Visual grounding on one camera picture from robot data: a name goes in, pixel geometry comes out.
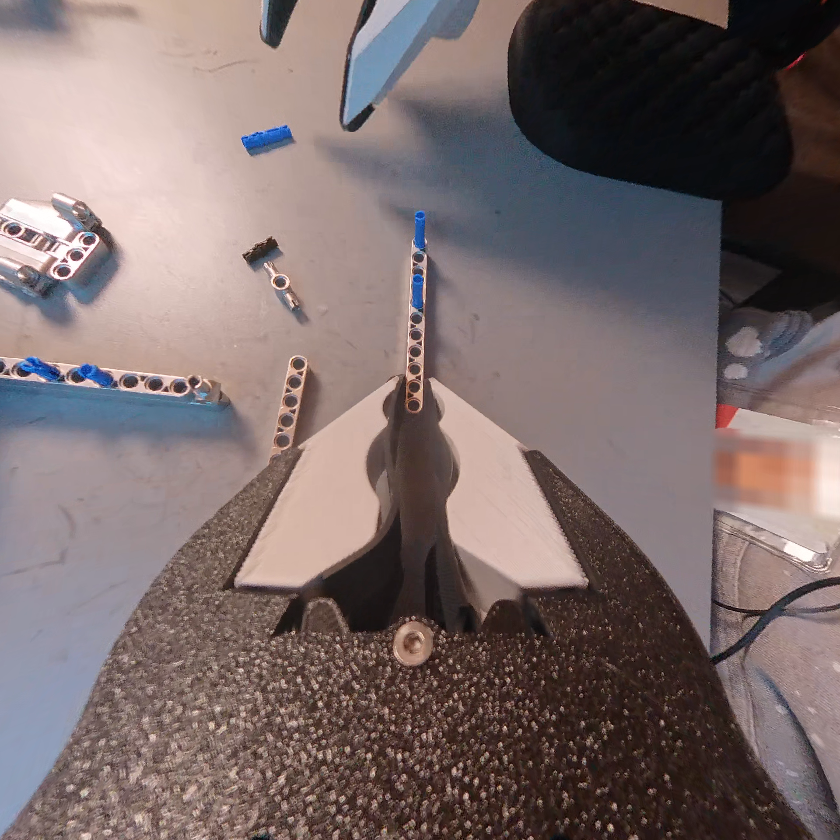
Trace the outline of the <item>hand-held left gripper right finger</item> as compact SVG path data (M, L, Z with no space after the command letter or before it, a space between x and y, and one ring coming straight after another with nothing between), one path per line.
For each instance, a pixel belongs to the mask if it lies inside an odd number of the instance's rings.
M498 602L528 615L534 595L589 586L526 455L448 388L425 382L424 606L449 632L478 631Z

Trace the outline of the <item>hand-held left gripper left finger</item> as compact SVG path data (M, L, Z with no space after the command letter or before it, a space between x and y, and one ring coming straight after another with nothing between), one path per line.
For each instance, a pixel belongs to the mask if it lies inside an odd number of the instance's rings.
M393 377L303 446L235 575L242 591L333 599L354 631L392 620L402 582L398 528L379 533L375 485L385 469Z

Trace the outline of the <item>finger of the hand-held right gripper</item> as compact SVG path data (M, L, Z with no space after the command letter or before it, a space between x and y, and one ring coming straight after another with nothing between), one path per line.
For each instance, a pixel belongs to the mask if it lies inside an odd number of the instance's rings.
M430 39L457 39L477 1L365 1L346 56L340 122L356 131Z
M279 47L297 3L297 0L260 2L259 35L268 47Z

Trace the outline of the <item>short grey building beam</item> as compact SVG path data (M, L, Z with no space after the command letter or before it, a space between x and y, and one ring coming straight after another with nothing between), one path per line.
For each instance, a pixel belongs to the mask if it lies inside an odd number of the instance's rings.
M276 430L272 437L269 452L269 461L287 452L294 444L307 375L308 360L306 357L293 355L288 363Z

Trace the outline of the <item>long grey beam with pins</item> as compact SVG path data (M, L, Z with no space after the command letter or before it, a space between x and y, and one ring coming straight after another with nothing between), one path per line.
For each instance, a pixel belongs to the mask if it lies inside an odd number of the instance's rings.
M223 393L222 386L220 385L220 393L218 396L213 399L211 402L199 402L197 399L177 399L173 397L164 397L162 395L135 395L129 394L126 392L108 392L108 391L93 391L88 389L76 389L70 388L67 386L62 385L21 385L17 383L6 383L2 382L1 376L1 383L2 389L4 392L18 392L20 394L24 394L26 396L31 396L39 392L56 392L56 393L65 393L68 395L75 395L75 396L84 396L86 398L92 397L108 397L112 400L116 400L118 397L121 397L125 400L141 400L146 403L162 403L162 404L172 404L172 405L194 405L194 406L210 406L210 407L221 407L228 404L228 399L226 395Z

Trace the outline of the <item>small grey pin connector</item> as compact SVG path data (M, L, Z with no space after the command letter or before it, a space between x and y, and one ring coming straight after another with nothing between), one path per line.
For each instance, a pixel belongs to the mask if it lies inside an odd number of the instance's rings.
M290 312L299 312L301 310L301 303L292 288L289 276L280 273L275 264L270 260L266 260L262 268L268 276L270 285L287 309Z

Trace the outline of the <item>silver engine block piece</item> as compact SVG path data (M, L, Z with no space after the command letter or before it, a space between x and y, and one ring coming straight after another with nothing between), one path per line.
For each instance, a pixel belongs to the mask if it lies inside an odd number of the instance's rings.
M79 199L54 193L47 202L10 198L1 208L1 280L33 298L94 274L108 247L102 223Z

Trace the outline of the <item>person's black clothing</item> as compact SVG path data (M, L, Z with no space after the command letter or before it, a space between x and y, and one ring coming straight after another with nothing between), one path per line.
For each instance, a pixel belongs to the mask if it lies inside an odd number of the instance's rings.
M763 54L658 7L530 3L511 34L508 90L527 140L581 172L732 201L791 170L791 129Z

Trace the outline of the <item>clear plastic sleeve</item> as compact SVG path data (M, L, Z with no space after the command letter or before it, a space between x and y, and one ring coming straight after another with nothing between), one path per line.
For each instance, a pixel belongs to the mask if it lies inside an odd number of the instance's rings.
M838 520L810 512L723 502L716 522L802 568L829 571L839 559Z

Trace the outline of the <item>pale patterned cloth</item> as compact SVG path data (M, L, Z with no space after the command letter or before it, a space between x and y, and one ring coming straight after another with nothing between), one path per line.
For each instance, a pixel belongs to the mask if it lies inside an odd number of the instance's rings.
M839 589L715 521L710 651L747 740L815 838L839 838Z

